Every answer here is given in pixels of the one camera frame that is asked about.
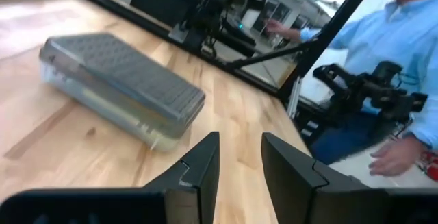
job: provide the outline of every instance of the wood grain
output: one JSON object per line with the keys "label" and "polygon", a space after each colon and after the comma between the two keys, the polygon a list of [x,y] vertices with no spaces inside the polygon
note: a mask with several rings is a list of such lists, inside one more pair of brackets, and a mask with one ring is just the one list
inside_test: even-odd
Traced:
{"label": "wood grain", "polygon": [[[158,153],[40,80],[49,36],[111,32],[202,88],[205,106],[170,153]],[[0,0],[0,200],[27,188],[142,186],[211,131],[220,132],[216,223],[276,223],[262,132],[308,153],[278,100],[85,0]]]}

